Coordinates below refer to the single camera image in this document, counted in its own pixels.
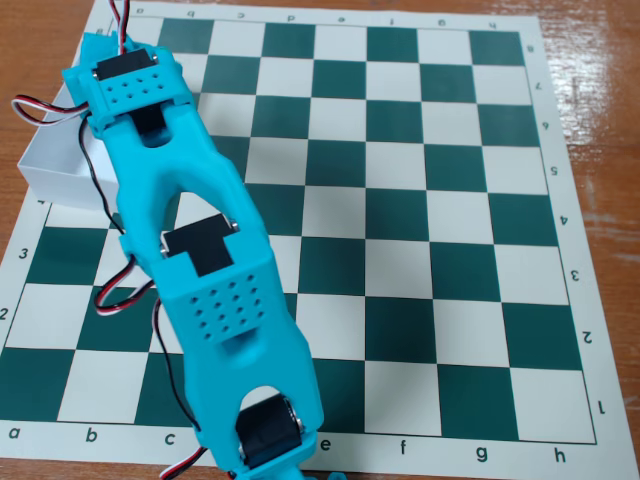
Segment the cyan gripper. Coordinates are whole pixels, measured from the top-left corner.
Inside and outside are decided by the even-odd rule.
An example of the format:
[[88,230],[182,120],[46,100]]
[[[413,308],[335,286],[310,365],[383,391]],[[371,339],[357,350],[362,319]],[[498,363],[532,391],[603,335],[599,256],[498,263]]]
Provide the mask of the cyan gripper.
[[126,53],[116,32],[85,32],[77,63],[63,71],[66,87],[77,106],[93,118],[115,118],[126,112]]

